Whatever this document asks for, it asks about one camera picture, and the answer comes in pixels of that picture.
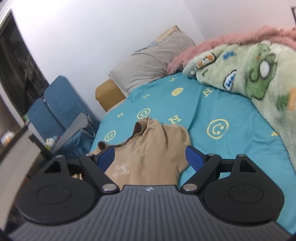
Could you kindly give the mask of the tan t-shirt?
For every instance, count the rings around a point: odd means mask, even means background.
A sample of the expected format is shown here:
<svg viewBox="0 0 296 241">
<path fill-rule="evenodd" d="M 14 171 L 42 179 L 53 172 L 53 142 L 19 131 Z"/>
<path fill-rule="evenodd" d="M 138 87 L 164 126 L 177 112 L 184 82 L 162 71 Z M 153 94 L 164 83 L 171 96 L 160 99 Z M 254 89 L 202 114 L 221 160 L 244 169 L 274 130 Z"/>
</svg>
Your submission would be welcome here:
<svg viewBox="0 0 296 241">
<path fill-rule="evenodd" d="M 120 189 L 126 185 L 177 185 L 189 166 L 185 158 L 189 145 L 185 127 L 143 118 L 135 123 L 128 139 L 113 145 L 115 158 L 104 173 Z"/>
</svg>

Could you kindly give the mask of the blue folding chair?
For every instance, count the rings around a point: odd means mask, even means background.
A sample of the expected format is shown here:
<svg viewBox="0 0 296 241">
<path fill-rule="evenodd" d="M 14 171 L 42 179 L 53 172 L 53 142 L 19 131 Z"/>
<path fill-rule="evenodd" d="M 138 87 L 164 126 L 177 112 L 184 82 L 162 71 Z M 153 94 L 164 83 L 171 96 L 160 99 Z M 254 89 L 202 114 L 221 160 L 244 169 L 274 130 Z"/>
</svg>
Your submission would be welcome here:
<svg viewBox="0 0 296 241">
<path fill-rule="evenodd" d="M 90 118 L 91 127 L 96 132 L 100 121 L 68 79 L 60 75 L 30 107 L 27 117 L 43 140 L 46 140 L 61 136 L 81 113 Z"/>
</svg>

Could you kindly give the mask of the blue storage bag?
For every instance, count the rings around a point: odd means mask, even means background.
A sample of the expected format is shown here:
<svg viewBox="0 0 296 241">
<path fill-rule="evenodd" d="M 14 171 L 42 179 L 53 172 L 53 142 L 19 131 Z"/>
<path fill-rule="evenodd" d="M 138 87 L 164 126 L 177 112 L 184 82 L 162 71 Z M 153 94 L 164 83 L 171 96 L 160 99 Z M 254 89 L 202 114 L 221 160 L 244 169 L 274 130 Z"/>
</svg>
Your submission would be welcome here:
<svg viewBox="0 0 296 241">
<path fill-rule="evenodd" d="M 89 153 L 99 122 L 84 113 L 78 114 L 52 149 L 52 154 L 63 155 L 66 159 L 77 159 Z"/>
</svg>

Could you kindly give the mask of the teal smiley bed sheet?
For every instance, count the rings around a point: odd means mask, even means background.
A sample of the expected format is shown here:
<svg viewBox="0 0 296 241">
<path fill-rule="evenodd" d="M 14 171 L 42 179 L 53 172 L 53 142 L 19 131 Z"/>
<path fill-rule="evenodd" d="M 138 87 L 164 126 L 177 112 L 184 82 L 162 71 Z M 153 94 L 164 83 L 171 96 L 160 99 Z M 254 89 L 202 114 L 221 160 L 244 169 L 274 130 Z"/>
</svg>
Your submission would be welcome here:
<svg viewBox="0 0 296 241">
<path fill-rule="evenodd" d="M 281 138 L 248 98 L 201 85 L 181 73 L 164 77 L 134 89 L 108 113 L 92 148 L 100 141 L 122 143 L 146 116 L 184 126 L 191 144 L 203 153 L 226 159 L 246 154 L 283 191 L 285 203 L 277 222 L 295 233 L 295 171 Z"/>
</svg>

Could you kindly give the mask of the tan wooden headboard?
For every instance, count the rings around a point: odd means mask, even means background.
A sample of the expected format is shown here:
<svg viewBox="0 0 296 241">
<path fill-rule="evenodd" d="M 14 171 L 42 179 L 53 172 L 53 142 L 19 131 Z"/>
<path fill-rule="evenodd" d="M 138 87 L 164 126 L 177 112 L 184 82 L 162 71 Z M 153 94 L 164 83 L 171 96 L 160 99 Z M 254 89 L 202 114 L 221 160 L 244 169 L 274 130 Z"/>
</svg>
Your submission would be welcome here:
<svg viewBox="0 0 296 241">
<path fill-rule="evenodd" d="M 154 44 L 159 43 L 175 31 L 180 31 L 177 25 L 172 26 L 164 33 L 162 33 L 157 39 L 155 39 L 151 44 L 149 44 L 148 47 L 151 47 Z M 108 112 L 119 102 L 126 99 L 125 95 L 121 92 L 118 86 L 111 79 L 108 79 L 96 88 L 95 98 L 106 112 Z"/>
</svg>

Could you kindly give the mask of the green cartoon fleece blanket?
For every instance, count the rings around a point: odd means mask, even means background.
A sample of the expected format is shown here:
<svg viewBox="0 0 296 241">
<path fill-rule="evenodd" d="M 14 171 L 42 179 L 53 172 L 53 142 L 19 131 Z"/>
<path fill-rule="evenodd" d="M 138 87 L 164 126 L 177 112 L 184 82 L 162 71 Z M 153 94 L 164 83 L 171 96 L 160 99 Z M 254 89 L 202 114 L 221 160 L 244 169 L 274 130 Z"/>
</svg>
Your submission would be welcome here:
<svg viewBox="0 0 296 241">
<path fill-rule="evenodd" d="M 248 97 L 280 135 L 295 165 L 295 50 L 268 40 L 220 45 L 192 58 L 183 74 Z"/>
</svg>

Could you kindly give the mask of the grey pillow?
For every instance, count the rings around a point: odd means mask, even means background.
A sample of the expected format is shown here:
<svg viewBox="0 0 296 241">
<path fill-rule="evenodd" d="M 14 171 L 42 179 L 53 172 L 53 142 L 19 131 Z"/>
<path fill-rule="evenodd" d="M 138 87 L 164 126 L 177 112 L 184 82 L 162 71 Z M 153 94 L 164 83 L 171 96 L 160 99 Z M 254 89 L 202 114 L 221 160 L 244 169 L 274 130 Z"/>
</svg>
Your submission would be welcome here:
<svg viewBox="0 0 296 241">
<path fill-rule="evenodd" d="M 135 88 L 167 76 L 168 64 L 194 46 L 195 42 L 174 26 L 121 61 L 108 76 L 128 96 Z"/>
</svg>

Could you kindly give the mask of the dark window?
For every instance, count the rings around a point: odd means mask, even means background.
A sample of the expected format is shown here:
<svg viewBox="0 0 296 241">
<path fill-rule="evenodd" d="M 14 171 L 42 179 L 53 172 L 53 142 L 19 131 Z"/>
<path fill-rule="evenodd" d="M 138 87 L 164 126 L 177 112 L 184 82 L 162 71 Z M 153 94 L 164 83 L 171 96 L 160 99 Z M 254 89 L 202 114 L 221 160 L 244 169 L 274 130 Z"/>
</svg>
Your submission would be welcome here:
<svg viewBox="0 0 296 241">
<path fill-rule="evenodd" d="M 12 13 L 1 27 L 1 84 L 20 116 L 27 114 L 49 86 L 25 45 Z"/>
</svg>

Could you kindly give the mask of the pink fluffy blanket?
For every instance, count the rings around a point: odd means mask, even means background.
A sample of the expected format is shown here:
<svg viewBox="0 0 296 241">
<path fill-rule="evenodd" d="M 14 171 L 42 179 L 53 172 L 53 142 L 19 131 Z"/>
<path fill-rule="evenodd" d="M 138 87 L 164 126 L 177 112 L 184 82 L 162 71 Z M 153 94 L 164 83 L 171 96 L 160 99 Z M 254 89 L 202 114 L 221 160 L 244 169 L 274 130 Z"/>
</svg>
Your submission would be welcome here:
<svg viewBox="0 0 296 241">
<path fill-rule="evenodd" d="M 166 72 L 167 75 L 172 75 L 177 71 L 182 71 L 192 58 L 220 45 L 237 44 L 243 46 L 259 43 L 263 40 L 269 40 L 271 43 L 283 44 L 295 49 L 295 38 L 295 27 L 291 29 L 278 29 L 270 26 L 264 26 L 250 33 L 220 36 L 216 39 L 206 40 L 201 44 L 190 47 L 181 54 L 178 54 L 178 56 L 168 64 Z"/>
</svg>

